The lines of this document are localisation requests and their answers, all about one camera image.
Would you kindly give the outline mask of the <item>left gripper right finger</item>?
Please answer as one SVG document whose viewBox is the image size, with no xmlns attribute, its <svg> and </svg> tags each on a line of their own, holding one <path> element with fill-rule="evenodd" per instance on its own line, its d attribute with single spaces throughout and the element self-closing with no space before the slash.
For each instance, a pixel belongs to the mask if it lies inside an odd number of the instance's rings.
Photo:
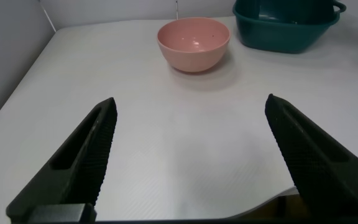
<svg viewBox="0 0 358 224">
<path fill-rule="evenodd" d="M 311 214 L 358 217 L 358 157 L 283 98 L 270 94 L 265 115 Z"/>
</svg>

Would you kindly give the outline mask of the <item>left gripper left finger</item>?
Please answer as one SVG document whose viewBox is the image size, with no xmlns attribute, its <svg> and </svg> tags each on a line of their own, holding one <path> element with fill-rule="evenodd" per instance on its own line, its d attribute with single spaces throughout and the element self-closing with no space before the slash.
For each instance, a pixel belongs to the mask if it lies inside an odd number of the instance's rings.
<svg viewBox="0 0 358 224">
<path fill-rule="evenodd" d="M 117 122 L 114 98 L 98 103 L 7 206 L 12 222 L 94 222 Z"/>
</svg>

